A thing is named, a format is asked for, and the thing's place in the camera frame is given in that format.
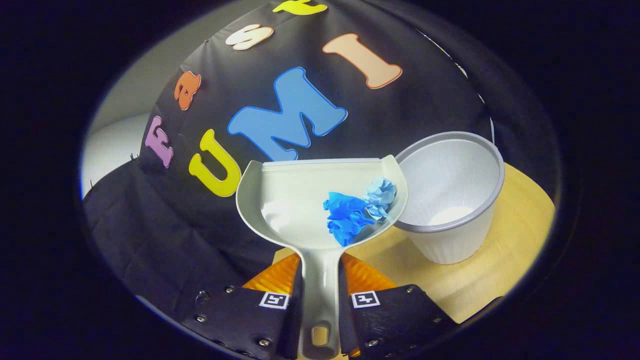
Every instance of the dustpan handle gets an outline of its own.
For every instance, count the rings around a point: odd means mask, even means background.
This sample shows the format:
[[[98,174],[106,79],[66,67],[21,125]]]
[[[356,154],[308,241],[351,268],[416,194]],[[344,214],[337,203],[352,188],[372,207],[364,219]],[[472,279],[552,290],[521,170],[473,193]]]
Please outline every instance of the dustpan handle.
[[[303,314],[300,328],[302,356],[312,360],[333,359],[340,350],[338,330],[338,262],[342,251],[303,252]],[[326,333],[326,344],[314,345],[314,328]]]

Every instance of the white dustpan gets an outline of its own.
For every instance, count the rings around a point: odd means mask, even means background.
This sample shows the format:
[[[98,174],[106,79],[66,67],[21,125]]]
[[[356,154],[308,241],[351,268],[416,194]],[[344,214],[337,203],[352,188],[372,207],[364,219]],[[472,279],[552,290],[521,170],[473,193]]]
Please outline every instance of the white dustpan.
[[[329,192],[362,198],[383,176],[396,186],[384,222],[367,225],[353,244],[342,247],[327,228],[323,208]],[[339,351],[338,264],[345,250],[391,227],[407,203],[407,184],[396,159],[330,159],[260,163],[251,161],[236,192],[240,216],[261,237],[288,247],[302,260],[303,319],[300,349],[309,359],[331,359]],[[327,330],[326,344],[315,346],[312,331]]]

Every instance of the cup rim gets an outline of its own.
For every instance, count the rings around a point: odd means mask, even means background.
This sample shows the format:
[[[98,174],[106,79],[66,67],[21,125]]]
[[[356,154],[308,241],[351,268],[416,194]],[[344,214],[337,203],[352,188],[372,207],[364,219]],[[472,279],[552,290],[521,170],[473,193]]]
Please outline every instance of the cup rim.
[[[491,153],[491,155],[493,155],[493,158],[498,164],[499,174],[498,174],[498,181],[496,182],[491,195],[489,195],[489,197],[478,208],[476,208],[471,213],[457,220],[453,220],[451,222],[446,222],[444,224],[438,224],[438,225],[413,225],[413,224],[407,224],[406,222],[402,222],[399,219],[394,224],[396,227],[412,233],[438,233],[440,231],[455,229],[457,227],[465,225],[468,222],[473,221],[474,219],[482,215],[491,205],[493,205],[493,203],[495,202],[495,199],[497,199],[498,194],[502,190],[502,185],[504,184],[504,160],[502,159],[502,155],[500,154],[500,151],[498,150],[498,148],[494,144],[492,144],[489,140],[474,133],[468,133],[466,131],[448,131],[445,133],[438,133],[438,134],[428,136],[424,139],[421,139],[411,144],[411,146],[407,147],[405,150],[400,152],[400,154],[396,156],[396,161],[398,162],[398,164],[402,164],[402,162],[406,158],[408,158],[410,155],[414,154],[421,148],[431,145],[433,143],[444,141],[444,140],[471,141],[484,147],[487,151],[489,151],[489,153]]]

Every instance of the crumpled paper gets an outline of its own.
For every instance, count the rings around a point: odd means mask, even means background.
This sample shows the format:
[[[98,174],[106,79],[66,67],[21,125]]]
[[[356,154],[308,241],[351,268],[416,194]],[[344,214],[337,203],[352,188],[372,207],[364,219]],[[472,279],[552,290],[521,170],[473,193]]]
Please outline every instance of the crumpled paper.
[[[372,218],[382,222],[388,216],[387,209],[395,198],[396,186],[384,177],[379,177],[365,191],[365,209]]]
[[[351,245],[353,238],[367,224],[375,224],[364,214],[367,202],[357,197],[330,192],[329,199],[324,202],[323,206],[331,214],[327,218],[329,233],[333,234],[333,237],[343,247]]]

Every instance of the letter m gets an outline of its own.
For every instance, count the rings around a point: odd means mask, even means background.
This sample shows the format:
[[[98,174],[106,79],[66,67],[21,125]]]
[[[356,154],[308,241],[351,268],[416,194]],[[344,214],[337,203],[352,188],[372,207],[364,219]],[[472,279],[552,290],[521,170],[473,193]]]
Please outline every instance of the letter m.
[[[298,152],[284,149],[275,139],[301,147],[311,140],[303,115],[313,125],[316,136],[324,136],[347,118],[347,110],[329,102],[305,76],[305,69],[295,67],[278,76],[273,83],[281,112],[245,106],[231,118],[227,131],[242,134],[272,161],[296,160]]]

